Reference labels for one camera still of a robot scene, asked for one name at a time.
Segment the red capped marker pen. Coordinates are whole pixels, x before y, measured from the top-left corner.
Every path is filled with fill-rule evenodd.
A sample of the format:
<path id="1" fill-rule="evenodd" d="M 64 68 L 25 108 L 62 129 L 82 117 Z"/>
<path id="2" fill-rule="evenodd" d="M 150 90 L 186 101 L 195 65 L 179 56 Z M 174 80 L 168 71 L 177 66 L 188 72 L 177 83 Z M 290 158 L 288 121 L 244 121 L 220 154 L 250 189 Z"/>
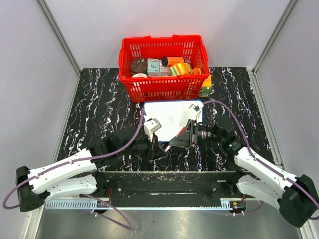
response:
<path id="1" fill-rule="evenodd" d="M 178 134 L 177 134 L 177 136 L 175 136 L 173 139 L 171 139 L 170 140 L 170 142 L 169 142 L 169 144 L 168 144 L 168 146 L 165 148 L 165 152 L 167 152 L 169 149 L 171 149 L 171 147 L 172 146 L 174 146 L 175 144 L 176 144 L 176 142 L 177 142 L 177 140 L 178 140 Z"/>

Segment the blue framed whiteboard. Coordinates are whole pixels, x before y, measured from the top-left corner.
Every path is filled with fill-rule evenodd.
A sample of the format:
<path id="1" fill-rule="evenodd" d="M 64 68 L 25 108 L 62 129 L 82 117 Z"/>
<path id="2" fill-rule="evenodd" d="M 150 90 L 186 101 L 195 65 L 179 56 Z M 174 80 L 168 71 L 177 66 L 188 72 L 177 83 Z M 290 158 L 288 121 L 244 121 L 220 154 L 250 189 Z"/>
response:
<path id="1" fill-rule="evenodd" d="M 203 112 L 201 100 L 145 102 L 144 122 L 157 119 L 161 128 L 154 135 L 160 142 L 169 142 L 186 126 L 189 119 L 195 120 L 195 110 L 189 109 L 192 104 L 199 105 Z"/>

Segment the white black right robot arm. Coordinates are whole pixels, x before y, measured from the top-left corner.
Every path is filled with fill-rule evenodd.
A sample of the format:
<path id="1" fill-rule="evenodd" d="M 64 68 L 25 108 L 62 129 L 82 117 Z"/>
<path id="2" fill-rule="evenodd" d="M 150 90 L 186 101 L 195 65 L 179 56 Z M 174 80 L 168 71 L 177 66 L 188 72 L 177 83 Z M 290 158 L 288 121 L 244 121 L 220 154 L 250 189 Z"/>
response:
<path id="1" fill-rule="evenodd" d="M 319 195 L 313 180 L 281 169 L 254 152 L 235 133 L 231 119 L 218 117 L 212 127 L 193 119 L 170 140 L 173 147 L 191 148 L 199 141 L 210 140 L 219 152 L 237 166 L 252 173 L 237 173 L 227 184 L 232 197 L 252 196 L 277 209 L 291 225 L 301 228 L 319 209 Z"/>

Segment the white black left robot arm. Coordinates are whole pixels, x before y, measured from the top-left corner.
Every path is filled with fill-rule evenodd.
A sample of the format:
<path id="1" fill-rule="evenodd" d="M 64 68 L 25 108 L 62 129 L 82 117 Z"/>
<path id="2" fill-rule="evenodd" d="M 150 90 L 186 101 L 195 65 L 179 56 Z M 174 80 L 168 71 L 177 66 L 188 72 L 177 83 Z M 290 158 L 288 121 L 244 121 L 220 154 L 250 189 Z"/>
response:
<path id="1" fill-rule="evenodd" d="M 167 156 L 155 135 L 140 140 L 120 135 L 98 140 L 42 168 L 22 166 L 16 170 L 18 208 L 21 212 L 29 212 L 53 199 L 84 194 L 110 197 L 111 184 L 98 170 L 118 156 L 134 154 L 145 157 L 147 162 Z"/>

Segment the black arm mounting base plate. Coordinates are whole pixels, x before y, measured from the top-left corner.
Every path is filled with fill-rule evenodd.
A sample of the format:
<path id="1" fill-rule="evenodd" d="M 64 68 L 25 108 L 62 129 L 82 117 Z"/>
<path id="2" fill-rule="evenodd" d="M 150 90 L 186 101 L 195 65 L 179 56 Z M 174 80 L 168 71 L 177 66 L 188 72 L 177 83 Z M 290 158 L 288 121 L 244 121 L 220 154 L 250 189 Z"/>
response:
<path id="1" fill-rule="evenodd" d="M 91 195 L 129 206 L 173 204 L 210 206 L 217 199 L 242 199 L 235 181 L 240 172 L 96 172 Z"/>

